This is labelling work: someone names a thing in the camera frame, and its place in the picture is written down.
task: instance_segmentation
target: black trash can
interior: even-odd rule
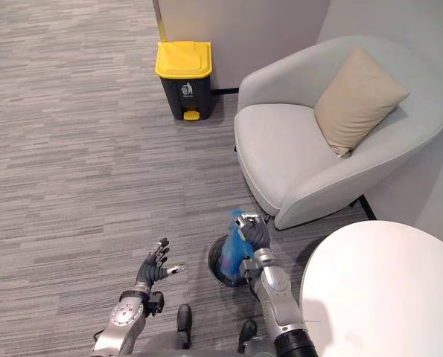
[[[171,112],[179,120],[211,115],[211,43],[160,42],[155,72],[160,76]]]

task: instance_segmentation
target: trash can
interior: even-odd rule
[[[159,42],[155,72],[176,119],[199,120],[211,115],[211,70],[210,42]]]

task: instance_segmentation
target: gray carpet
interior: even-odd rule
[[[228,211],[259,210],[233,153],[236,95],[213,117],[175,121],[153,73],[149,0],[0,1],[0,356],[84,356],[161,237],[188,272],[161,282],[164,312],[136,345],[194,311],[194,347],[233,350],[246,289],[206,267]],[[366,219],[358,205],[276,231],[297,297],[320,240]]]

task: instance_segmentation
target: chair cushion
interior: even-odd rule
[[[332,150],[346,155],[408,91],[360,47],[354,49],[314,110]]]
[[[275,216],[290,185],[342,160],[329,147],[312,108],[256,104],[235,118],[244,177],[259,205]]]

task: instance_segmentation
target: round white table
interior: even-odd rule
[[[423,231],[339,229],[310,258],[301,296],[319,357],[443,357],[443,242]]]

